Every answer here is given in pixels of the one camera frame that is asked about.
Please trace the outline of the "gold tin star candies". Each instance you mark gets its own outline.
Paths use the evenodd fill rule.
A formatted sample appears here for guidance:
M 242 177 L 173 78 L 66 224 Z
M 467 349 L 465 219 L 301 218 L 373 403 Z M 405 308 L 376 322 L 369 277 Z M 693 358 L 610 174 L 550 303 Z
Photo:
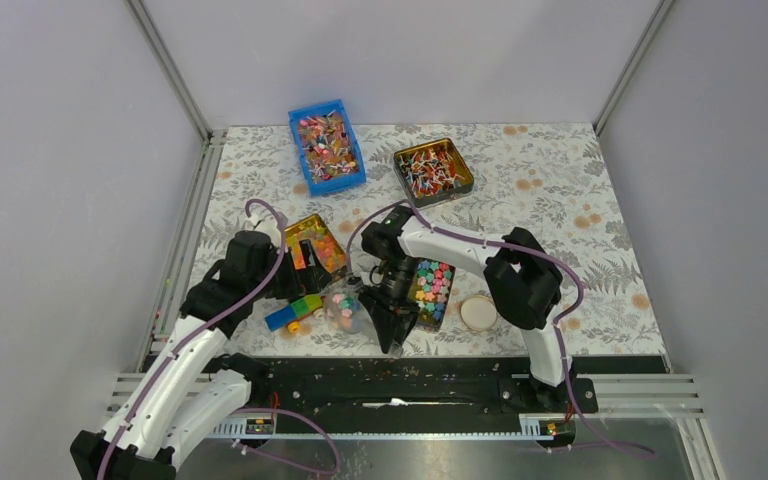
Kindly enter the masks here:
M 436 333 L 446 314 L 456 268 L 450 264 L 419 259 L 407 298 L 419 308 L 416 327 Z

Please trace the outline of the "white round jar lid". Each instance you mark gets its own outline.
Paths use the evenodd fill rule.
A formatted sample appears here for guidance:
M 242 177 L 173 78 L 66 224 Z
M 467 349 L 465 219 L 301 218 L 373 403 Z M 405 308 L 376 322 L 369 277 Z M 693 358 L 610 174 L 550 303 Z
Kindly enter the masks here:
M 464 325 L 476 332 L 490 330 L 497 321 L 497 311 L 493 301 L 482 295 L 474 295 L 463 300 L 459 307 L 459 314 Z

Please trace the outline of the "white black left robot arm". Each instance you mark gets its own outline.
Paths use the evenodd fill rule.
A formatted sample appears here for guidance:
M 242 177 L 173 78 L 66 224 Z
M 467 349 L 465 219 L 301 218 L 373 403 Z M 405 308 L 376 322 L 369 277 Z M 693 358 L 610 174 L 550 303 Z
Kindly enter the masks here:
M 274 424 L 282 414 L 268 367 L 234 354 L 187 397 L 261 298 L 290 299 L 302 285 L 281 227 L 237 233 L 224 258 L 187 294 L 159 357 L 97 432 L 80 431 L 70 454 L 82 479 L 174 479 L 220 423 L 245 409 Z

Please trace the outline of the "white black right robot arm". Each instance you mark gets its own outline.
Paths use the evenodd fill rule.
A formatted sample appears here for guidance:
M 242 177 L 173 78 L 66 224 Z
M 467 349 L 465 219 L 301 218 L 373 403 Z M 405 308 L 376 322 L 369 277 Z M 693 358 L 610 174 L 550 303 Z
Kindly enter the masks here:
M 561 299 L 562 274 L 529 231 L 481 236 L 397 205 L 365 226 L 360 238 L 364 252 L 390 266 L 422 258 L 482 277 L 498 315 L 522 331 L 537 405 L 557 412 L 572 400 L 569 367 L 549 321 Z

